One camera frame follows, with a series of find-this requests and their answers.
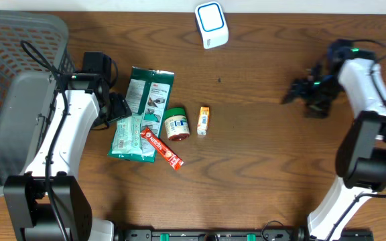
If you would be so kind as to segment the green white gloves packet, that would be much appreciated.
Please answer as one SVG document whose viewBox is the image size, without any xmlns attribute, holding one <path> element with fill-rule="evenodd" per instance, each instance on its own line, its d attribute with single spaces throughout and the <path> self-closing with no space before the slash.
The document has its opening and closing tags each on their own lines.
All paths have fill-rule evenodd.
<svg viewBox="0 0 386 241">
<path fill-rule="evenodd" d="M 159 136 L 163 125 L 163 115 L 168 106 L 175 74 L 164 70 L 150 70 L 133 67 L 125 100 L 132 114 L 142 116 L 141 131 L 146 127 Z M 142 155 L 112 154 L 110 157 L 153 163 L 156 150 L 141 137 Z"/>
</svg>

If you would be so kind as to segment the green lid white jar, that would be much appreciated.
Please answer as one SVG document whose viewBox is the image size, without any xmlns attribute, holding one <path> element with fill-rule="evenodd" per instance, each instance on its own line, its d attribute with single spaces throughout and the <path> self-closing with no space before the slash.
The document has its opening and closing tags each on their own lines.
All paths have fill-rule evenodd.
<svg viewBox="0 0 386 241">
<path fill-rule="evenodd" d="M 165 111 L 164 125 L 170 141 L 182 141 L 190 136 L 186 111 L 181 107 Z"/>
</svg>

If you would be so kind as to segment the red nescafe stick sachet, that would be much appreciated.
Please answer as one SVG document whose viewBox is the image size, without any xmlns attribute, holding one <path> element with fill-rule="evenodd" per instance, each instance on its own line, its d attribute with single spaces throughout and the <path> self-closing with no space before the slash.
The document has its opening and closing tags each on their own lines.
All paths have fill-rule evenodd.
<svg viewBox="0 0 386 241">
<path fill-rule="evenodd" d="M 174 170 L 179 170 L 184 164 L 183 160 L 175 154 L 160 138 L 158 138 L 148 127 L 141 131 L 141 137 L 171 165 Z"/>
</svg>

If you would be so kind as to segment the light green wipes packet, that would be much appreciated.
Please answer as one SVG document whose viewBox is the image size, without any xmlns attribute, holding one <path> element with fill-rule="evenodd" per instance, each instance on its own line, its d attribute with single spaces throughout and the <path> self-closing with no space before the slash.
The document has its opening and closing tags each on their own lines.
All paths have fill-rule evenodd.
<svg viewBox="0 0 386 241">
<path fill-rule="evenodd" d="M 112 154 L 142 155 L 141 148 L 142 116 L 132 114 L 117 121 L 117 129 L 112 143 Z"/>
</svg>

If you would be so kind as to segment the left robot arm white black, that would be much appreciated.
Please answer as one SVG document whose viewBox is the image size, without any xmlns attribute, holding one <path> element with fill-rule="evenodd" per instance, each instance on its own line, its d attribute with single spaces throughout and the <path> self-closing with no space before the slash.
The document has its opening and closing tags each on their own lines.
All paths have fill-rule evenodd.
<svg viewBox="0 0 386 241">
<path fill-rule="evenodd" d="M 15 237 L 118 240 L 114 223 L 93 216 L 77 178 L 90 130 L 131 116 L 130 108 L 102 74 L 63 74 L 56 81 L 60 91 L 42 145 L 25 173 L 3 187 Z"/>
</svg>

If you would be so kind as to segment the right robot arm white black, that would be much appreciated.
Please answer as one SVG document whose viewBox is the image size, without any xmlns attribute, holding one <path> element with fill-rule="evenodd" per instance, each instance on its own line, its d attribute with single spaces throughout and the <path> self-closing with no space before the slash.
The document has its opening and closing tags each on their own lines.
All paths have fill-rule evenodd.
<svg viewBox="0 0 386 241">
<path fill-rule="evenodd" d="M 298 240 L 340 240 L 342 231 L 370 199 L 386 199 L 386 86 L 375 52 L 342 42 L 305 78 L 295 79 L 282 104 L 301 98 L 305 115 L 326 118 L 344 92 L 354 120 L 336 152 L 336 178 L 320 205 L 307 218 Z"/>
</svg>

